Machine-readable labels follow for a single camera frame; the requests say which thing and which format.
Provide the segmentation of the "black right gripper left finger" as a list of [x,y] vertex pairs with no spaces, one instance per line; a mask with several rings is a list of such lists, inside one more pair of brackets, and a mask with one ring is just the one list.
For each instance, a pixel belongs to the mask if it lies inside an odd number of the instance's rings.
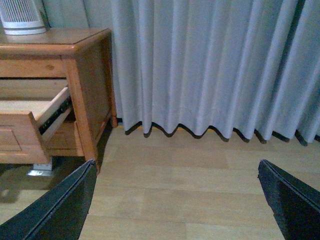
[[77,240],[88,215],[97,179],[88,160],[53,189],[0,226],[2,240]]

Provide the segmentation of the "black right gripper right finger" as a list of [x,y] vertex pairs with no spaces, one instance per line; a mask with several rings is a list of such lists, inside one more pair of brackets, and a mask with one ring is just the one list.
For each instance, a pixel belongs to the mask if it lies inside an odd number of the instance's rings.
[[320,238],[320,192],[263,159],[258,166],[265,199],[286,240]]

